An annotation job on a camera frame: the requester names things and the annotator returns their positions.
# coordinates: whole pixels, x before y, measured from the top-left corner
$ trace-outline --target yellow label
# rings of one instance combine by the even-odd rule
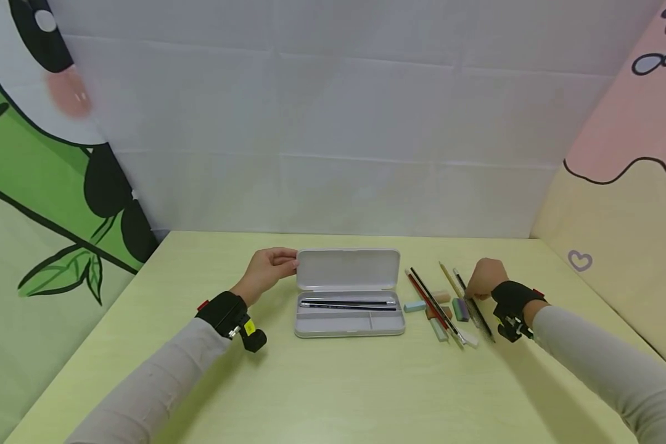
[[[252,333],[257,331],[257,327],[254,327],[254,321],[252,319],[249,319],[249,321],[246,321],[244,324],[244,331],[246,331],[246,335],[250,336]]]

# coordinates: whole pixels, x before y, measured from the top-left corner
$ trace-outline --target wrist-mounted device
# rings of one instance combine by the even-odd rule
[[[529,289],[514,281],[502,282],[493,291],[491,297],[496,300],[493,315],[498,318],[498,333],[510,342],[515,342],[522,335],[533,339],[533,331],[523,318],[523,308],[531,300],[543,300],[544,295],[535,289]]]
[[[254,326],[246,309],[242,298],[225,291],[212,300],[204,301],[197,308],[195,317],[209,323],[222,337],[232,339],[240,333],[244,349],[254,353],[266,344],[266,335]]]

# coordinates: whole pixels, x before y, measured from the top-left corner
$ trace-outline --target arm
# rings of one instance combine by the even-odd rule
[[[90,412],[68,444],[150,443],[231,341],[195,318]]]
[[[477,263],[467,295],[493,296],[523,318],[535,341],[618,412],[640,444],[666,444],[665,365],[510,281],[495,259]]]
[[[255,253],[231,293],[239,295],[247,307],[252,306],[279,279],[295,274],[296,253],[285,248]],[[212,305],[208,304],[201,313]],[[76,427],[66,443],[150,443],[205,371],[229,348],[229,338],[217,332],[207,319],[192,319],[123,379]]]

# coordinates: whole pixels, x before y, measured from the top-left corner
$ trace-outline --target white wall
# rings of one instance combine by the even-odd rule
[[[155,229],[526,237],[659,0],[51,0]]]

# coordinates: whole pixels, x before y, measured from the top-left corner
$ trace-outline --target bamboo leaf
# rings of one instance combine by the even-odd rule
[[[99,305],[101,305],[101,282],[103,281],[104,268],[101,266],[101,257],[96,253],[91,253],[89,270],[86,273],[86,285],[89,286],[91,294],[94,295]]]
[[[86,277],[91,254],[89,250],[76,245],[62,249],[38,263],[23,277],[18,285],[18,294],[29,297],[76,289]]]

